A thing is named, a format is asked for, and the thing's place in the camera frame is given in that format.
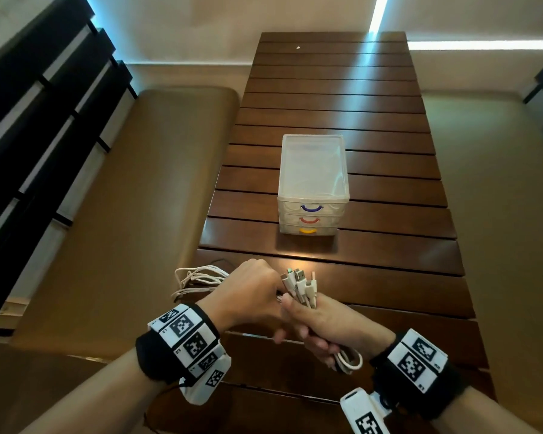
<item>drawer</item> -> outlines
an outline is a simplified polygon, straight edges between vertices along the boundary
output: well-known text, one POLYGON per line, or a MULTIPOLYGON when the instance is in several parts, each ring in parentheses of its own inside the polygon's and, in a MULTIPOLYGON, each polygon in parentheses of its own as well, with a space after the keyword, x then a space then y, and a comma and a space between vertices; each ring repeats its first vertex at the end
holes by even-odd
POLYGON ((301 236, 334 236, 337 231, 337 227, 300 227, 280 224, 280 233, 299 234, 301 236))
POLYGON ((344 214, 346 204, 310 204, 310 203, 289 203, 288 201, 277 201, 280 213, 300 216, 337 216, 344 214))
POLYGON ((302 216, 289 215, 280 212, 280 223, 300 227, 337 227, 340 222, 339 216, 302 216))

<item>wooden table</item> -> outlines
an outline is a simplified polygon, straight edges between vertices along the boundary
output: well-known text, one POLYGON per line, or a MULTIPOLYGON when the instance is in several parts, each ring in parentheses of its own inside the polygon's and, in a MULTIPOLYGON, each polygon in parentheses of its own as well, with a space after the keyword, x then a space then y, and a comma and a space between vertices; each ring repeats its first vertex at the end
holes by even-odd
MULTIPOLYGON (((218 264, 231 271, 256 257, 279 272, 315 270, 320 291, 395 332, 416 329, 494 396, 440 178, 404 33, 263 33, 193 265, 226 259, 218 264), (279 233, 283 134, 344 135, 351 201, 336 237, 279 233)), ((178 390, 161 395, 148 412, 153 428, 351 432, 338 401, 371 389, 369 365, 344 376, 299 344, 222 339, 233 358, 225 384, 203 407, 178 390)), ((417 418, 387 424, 393 433, 433 432, 417 418)))

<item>brown cushion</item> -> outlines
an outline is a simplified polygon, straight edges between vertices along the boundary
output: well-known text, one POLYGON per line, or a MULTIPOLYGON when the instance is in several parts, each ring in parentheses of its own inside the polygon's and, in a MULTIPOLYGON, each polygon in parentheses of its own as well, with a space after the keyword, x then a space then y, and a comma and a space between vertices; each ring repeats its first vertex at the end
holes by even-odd
POLYGON ((24 349, 113 359, 173 304, 199 242, 239 101, 143 92, 18 325, 24 349))

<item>orange drawer handle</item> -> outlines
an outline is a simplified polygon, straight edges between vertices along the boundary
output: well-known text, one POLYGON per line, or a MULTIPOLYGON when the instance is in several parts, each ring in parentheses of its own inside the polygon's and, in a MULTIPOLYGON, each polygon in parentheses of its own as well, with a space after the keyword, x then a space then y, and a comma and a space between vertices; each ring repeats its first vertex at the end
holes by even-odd
POLYGON ((319 218, 315 218, 313 221, 307 221, 304 218, 300 218, 300 221, 304 222, 304 224, 315 224, 319 221, 319 218))

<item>purple drawer handle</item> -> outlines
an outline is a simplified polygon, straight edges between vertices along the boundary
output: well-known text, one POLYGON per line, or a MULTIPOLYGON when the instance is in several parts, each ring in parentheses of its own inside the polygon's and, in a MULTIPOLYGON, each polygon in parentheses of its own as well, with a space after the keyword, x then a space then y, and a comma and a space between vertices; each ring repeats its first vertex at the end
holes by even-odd
POLYGON ((305 205, 302 205, 301 207, 307 212, 318 212, 324 208, 322 205, 320 205, 318 208, 306 208, 305 205))

